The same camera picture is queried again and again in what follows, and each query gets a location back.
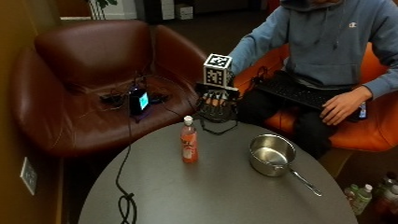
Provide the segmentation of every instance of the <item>jeans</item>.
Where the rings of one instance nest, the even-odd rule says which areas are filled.
[[[280,108],[292,105],[283,98],[252,89],[238,103],[238,120],[264,127],[264,120],[271,118]],[[300,106],[295,121],[293,141],[316,159],[332,148],[331,137],[337,130],[336,126],[323,122],[320,114],[321,111]]]

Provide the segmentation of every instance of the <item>floor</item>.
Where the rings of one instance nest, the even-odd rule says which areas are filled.
[[[208,54],[227,55],[242,37],[264,22],[266,18],[264,11],[244,10],[199,15],[192,20],[168,21],[164,25],[191,39]],[[65,224],[79,222],[90,188],[116,153],[66,161]],[[341,188],[352,183],[359,186],[365,184],[377,186],[387,171],[398,174],[398,147],[383,153],[357,152],[336,181]],[[357,219],[359,224],[398,223],[397,220],[396,222],[381,220],[375,213],[373,203]]]

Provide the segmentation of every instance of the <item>sleeve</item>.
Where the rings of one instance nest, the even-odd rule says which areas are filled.
[[[372,26],[371,42],[381,64],[389,67],[383,76],[364,84],[376,99],[398,90],[398,7],[392,1],[385,1],[380,7]]]
[[[244,36],[231,52],[232,72],[240,74],[272,49],[288,42],[291,11],[279,7],[266,22]]]

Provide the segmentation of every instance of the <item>keyboard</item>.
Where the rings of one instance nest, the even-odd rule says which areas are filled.
[[[275,78],[263,79],[256,87],[300,105],[309,106],[321,111],[324,110],[323,105],[333,98],[333,96],[344,92],[311,89],[293,83],[291,80],[280,80]]]

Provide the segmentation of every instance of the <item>person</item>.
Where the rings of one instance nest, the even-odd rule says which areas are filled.
[[[392,0],[281,0],[267,21],[244,36],[230,53],[232,73],[251,66],[272,49],[289,43],[284,71],[311,88],[348,88],[324,110],[300,107],[295,142],[317,159],[332,147],[339,124],[359,106],[398,89],[398,9]],[[359,86],[368,47],[388,72]],[[284,101],[252,89],[238,103],[238,119],[264,126]]]

